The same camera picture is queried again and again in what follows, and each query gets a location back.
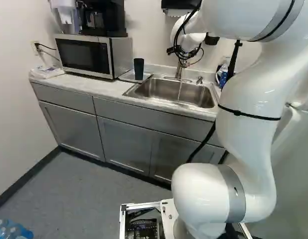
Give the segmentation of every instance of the stainless steel sink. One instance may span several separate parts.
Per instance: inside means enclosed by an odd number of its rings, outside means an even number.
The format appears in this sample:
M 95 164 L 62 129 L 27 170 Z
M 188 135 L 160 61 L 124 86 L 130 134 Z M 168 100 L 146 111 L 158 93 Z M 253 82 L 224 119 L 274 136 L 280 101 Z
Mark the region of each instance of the stainless steel sink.
M 178 80 L 149 78 L 123 95 L 194 109 L 210 109 L 216 105 L 211 87 L 211 83 L 208 87 L 187 82 L 181 84 Z

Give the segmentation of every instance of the coffee maker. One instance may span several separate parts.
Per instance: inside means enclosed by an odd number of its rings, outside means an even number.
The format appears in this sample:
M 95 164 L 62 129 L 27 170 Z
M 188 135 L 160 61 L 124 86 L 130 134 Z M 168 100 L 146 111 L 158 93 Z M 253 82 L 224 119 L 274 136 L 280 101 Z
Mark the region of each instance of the coffee maker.
M 124 0 L 77 0 L 81 35 L 127 37 Z

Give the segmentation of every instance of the metal cart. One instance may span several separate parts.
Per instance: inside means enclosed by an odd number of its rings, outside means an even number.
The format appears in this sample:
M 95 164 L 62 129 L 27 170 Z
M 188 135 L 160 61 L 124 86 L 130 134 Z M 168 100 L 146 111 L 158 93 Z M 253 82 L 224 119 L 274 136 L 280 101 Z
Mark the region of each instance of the metal cart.
M 160 202 L 122 204 L 120 239 L 174 239 L 173 225 L 178 217 L 173 199 Z M 238 224 L 241 234 L 227 234 L 228 239 L 253 239 L 244 223 Z

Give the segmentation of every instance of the baseboard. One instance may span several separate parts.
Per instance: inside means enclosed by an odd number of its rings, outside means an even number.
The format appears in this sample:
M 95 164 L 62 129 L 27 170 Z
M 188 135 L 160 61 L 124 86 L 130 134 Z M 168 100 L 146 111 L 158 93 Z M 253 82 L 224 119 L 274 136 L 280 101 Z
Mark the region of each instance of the baseboard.
M 0 195 L 0 207 L 6 203 L 20 188 L 22 188 L 33 176 L 39 173 L 49 162 L 51 162 L 61 152 L 60 147 L 56 147 L 27 171 L 21 178 L 12 184 Z
M 159 186 L 161 188 L 165 188 L 165 189 L 171 190 L 170 184 L 168 184 L 168 183 L 164 183 L 164 182 L 155 180 L 155 179 L 153 179 L 151 177 L 148 177 L 148 176 L 145 176 L 145 175 L 142 175 L 142 174 L 138 174 L 138 173 L 136 173 L 134 171 L 131 171 L 131 170 L 128 170 L 128 169 L 125 169 L 125 168 L 121 168 L 120 166 L 114 165 L 112 163 L 102 162 L 100 160 L 91 158 L 89 156 L 80 154 L 78 152 L 74 152 L 74 151 L 72 151 L 70 149 L 67 149 L 67 148 L 61 147 L 61 150 L 63 152 L 65 152 L 65 153 L 71 154 L 71 155 L 73 155 L 75 157 L 78 157 L 78 158 L 83 159 L 85 161 L 88 161 L 90 163 L 94 163 L 94 164 L 102 166 L 102 167 L 107 167 L 107 168 L 110 168 L 110 169 L 112 169 L 114 171 L 117 171 L 119 173 L 123 173 L 123 174 L 129 175 L 131 177 L 134 177 L 134 178 L 140 179 L 142 181 L 145 181 L 147 183 L 151 183 L 153 185 Z

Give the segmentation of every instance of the plastic bottle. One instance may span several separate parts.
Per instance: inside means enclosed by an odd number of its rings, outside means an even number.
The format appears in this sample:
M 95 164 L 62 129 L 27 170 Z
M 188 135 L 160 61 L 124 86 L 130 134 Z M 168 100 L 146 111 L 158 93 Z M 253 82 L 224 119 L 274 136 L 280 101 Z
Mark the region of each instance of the plastic bottle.
M 0 239 L 33 239 L 33 233 L 21 224 L 0 219 Z

